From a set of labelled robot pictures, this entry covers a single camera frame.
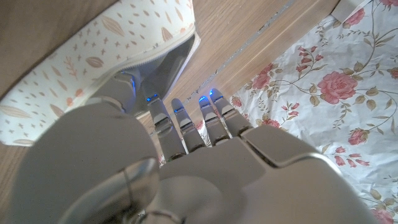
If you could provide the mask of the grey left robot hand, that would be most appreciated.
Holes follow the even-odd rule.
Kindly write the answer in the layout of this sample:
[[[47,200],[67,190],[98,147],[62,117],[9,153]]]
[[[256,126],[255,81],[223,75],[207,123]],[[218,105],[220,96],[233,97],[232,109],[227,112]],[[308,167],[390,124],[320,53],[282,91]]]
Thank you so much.
[[[312,146],[251,126],[213,89],[206,147],[138,70],[115,73],[27,152],[6,223],[375,223]]]

